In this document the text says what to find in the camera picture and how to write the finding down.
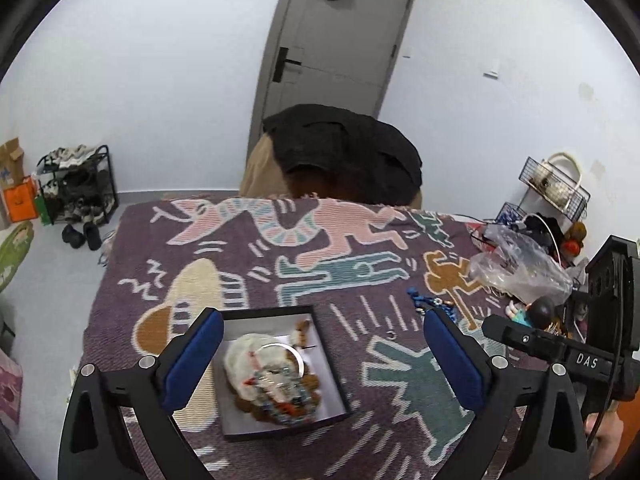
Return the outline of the person's right hand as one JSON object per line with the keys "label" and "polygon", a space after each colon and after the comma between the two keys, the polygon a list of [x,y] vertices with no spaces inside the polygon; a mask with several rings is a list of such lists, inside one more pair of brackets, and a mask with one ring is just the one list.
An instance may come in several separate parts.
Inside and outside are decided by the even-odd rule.
{"label": "person's right hand", "polygon": [[596,450],[590,458],[590,479],[596,478],[599,474],[606,474],[614,463],[614,457],[620,447],[624,432],[624,422],[617,414],[619,405],[620,402],[614,401],[603,415],[594,439]]}

